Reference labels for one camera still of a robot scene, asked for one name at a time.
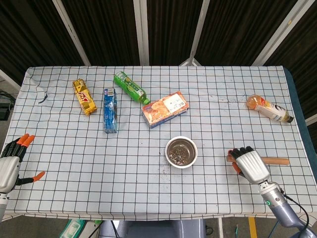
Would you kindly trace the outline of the gold snack packet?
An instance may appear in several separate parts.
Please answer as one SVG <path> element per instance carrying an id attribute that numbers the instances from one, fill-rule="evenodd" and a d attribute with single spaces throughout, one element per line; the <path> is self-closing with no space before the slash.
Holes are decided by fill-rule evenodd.
<path id="1" fill-rule="evenodd" d="M 77 79 L 72 83 L 75 95 L 85 115 L 90 115 L 97 110 L 97 106 L 83 79 Z"/>

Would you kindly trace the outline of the white checkered tablecloth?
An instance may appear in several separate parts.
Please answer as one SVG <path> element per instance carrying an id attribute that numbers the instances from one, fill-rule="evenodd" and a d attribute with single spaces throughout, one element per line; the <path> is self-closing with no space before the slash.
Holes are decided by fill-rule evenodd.
<path id="1" fill-rule="evenodd" d="M 189 110 L 149 128 L 140 104 L 120 87 L 118 132 L 103 130 L 104 89 L 124 71 L 151 101 L 180 91 Z M 73 81 L 83 79 L 97 106 L 85 115 Z M 249 109 L 259 95 L 283 107 L 291 123 Z M 227 151 L 251 146 L 262 156 L 288 158 L 270 166 L 270 179 L 307 212 L 317 211 L 316 183 L 300 131 L 300 111 L 281 66 L 47 66 L 26 70 L 8 131 L 9 143 L 35 136 L 20 175 L 45 175 L 9 194 L 6 218 L 38 217 L 162 220 L 216 215 L 269 216 L 257 185 L 237 175 Z M 195 163 L 185 169 L 165 157 L 168 141 L 190 138 Z"/>

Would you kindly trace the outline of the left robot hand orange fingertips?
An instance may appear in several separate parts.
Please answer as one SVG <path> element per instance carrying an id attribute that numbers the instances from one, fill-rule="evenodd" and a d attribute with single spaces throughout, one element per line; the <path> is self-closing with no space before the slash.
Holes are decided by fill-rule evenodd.
<path id="1" fill-rule="evenodd" d="M 0 155 L 0 194 L 10 193 L 16 186 L 34 183 L 40 180 L 45 172 L 29 178 L 19 178 L 19 170 L 26 150 L 35 136 L 28 133 L 8 143 Z"/>

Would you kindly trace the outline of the black device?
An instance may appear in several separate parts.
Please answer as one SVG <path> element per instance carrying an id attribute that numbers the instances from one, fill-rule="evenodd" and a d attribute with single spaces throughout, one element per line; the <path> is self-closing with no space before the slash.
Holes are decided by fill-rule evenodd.
<path id="1" fill-rule="evenodd" d="M 0 89 L 0 121 L 8 120 L 16 99 L 9 93 Z"/>

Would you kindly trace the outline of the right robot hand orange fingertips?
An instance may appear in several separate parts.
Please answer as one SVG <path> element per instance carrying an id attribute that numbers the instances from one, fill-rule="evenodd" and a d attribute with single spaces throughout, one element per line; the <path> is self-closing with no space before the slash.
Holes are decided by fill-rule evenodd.
<path id="1" fill-rule="evenodd" d="M 234 148 L 228 151 L 228 157 L 239 168 L 238 173 L 251 184 L 260 184 L 270 177 L 270 172 L 258 152 L 251 146 Z"/>

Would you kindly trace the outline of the wooden stick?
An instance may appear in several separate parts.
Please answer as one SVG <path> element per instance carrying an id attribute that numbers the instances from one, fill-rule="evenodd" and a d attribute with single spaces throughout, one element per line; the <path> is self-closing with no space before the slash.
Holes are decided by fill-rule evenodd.
<path id="1" fill-rule="evenodd" d="M 228 162 L 236 162 L 236 160 L 231 155 L 227 155 L 226 160 Z M 265 164 L 269 164 L 269 165 L 289 165 L 290 164 L 288 158 L 262 157 L 262 160 Z"/>

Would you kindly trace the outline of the stainless steel bowl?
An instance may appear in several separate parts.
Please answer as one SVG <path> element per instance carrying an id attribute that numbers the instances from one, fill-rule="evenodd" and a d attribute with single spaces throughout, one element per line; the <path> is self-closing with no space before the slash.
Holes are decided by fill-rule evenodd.
<path id="1" fill-rule="evenodd" d="M 172 163 L 172 161 L 170 160 L 168 153 L 173 147 L 177 147 L 177 146 L 183 146 L 186 149 L 188 149 L 188 151 L 190 153 L 190 163 L 188 165 L 178 166 L 178 165 Z M 177 137 L 174 137 L 168 141 L 168 143 L 165 147 L 165 157 L 172 166 L 179 168 L 179 169 L 185 169 L 185 168 L 192 166 L 195 163 L 195 161 L 198 157 L 198 149 L 197 149 L 196 144 L 190 138 L 185 137 L 185 136 L 177 136 Z"/>

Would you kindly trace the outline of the green white package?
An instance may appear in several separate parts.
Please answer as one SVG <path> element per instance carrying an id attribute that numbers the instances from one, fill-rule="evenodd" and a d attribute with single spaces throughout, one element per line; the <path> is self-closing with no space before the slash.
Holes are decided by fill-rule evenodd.
<path id="1" fill-rule="evenodd" d="M 79 238 L 84 227 L 85 220 L 72 219 L 69 220 L 64 230 L 59 235 L 59 238 Z"/>

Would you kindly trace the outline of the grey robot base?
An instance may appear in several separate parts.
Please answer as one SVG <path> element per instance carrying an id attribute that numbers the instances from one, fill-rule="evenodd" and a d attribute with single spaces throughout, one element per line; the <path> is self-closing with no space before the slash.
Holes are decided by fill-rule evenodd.
<path id="1" fill-rule="evenodd" d="M 105 221 L 99 238 L 206 238 L 206 223 L 198 220 Z"/>

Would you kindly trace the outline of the blue carton box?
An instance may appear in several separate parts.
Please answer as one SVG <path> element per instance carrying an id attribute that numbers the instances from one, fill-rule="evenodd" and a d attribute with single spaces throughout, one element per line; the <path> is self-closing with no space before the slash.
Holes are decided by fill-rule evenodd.
<path id="1" fill-rule="evenodd" d="M 114 88 L 104 90 L 104 131 L 117 132 L 117 97 Z"/>

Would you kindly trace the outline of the orange plastic bag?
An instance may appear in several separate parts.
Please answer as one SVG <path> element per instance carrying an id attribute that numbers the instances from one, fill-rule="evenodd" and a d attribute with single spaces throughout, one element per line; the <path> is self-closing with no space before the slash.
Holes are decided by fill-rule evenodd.
<path id="1" fill-rule="evenodd" d="M 283 107 L 270 103 L 259 95 L 250 96 L 246 104 L 249 109 L 258 111 L 275 121 L 291 123 L 294 119 Z"/>

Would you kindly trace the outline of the green plastic bottle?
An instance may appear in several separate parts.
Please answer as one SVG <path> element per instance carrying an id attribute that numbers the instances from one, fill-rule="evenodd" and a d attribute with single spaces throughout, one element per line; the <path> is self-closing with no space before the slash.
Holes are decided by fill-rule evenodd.
<path id="1" fill-rule="evenodd" d="M 114 82 L 122 88 L 134 101 L 148 105 L 151 101 L 147 98 L 146 92 L 130 79 L 123 71 L 114 75 Z"/>

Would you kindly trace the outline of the orange blue biscuit box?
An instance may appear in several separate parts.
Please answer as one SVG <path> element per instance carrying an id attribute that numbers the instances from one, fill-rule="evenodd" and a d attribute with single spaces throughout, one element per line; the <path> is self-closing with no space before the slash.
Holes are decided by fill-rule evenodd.
<path id="1" fill-rule="evenodd" d="M 149 128 L 159 126 L 190 108 L 180 91 L 142 107 L 142 113 Z"/>

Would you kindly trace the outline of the white frame post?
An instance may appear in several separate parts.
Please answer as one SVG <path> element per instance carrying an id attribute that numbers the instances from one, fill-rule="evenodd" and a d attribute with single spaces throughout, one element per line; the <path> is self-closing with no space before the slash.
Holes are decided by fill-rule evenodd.
<path id="1" fill-rule="evenodd" d="M 297 0 L 259 55 L 256 57 L 252 66 L 263 66 L 267 62 L 314 2 L 315 0 Z"/>
<path id="2" fill-rule="evenodd" d="M 137 32 L 139 60 L 141 66 L 150 65 L 147 0 L 133 0 Z"/>
<path id="3" fill-rule="evenodd" d="M 210 0 L 203 0 L 199 19 L 198 19 L 196 30 L 195 30 L 194 39 L 192 42 L 192 47 L 189 54 L 189 58 L 186 59 L 180 66 L 200 66 L 200 64 L 195 60 L 195 55 L 197 52 L 197 48 L 200 41 L 200 37 L 201 37 L 202 29 L 204 26 L 204 22 L 206 19 L 209 4 L 210 4 Z"/>
<path id="4" fill-rule="evenodd" d="M 64 7 L 64 4 L 62 0 L 52 0 L 81 60 L 83 61 L 85 66 L 91 66 L 91 63 L 86 55 L 86 52 L 80 42 L 80 39 L 77 35 L 77 32 L 72 24 L 71 19 L 69 18 L 69 15 Z"/>

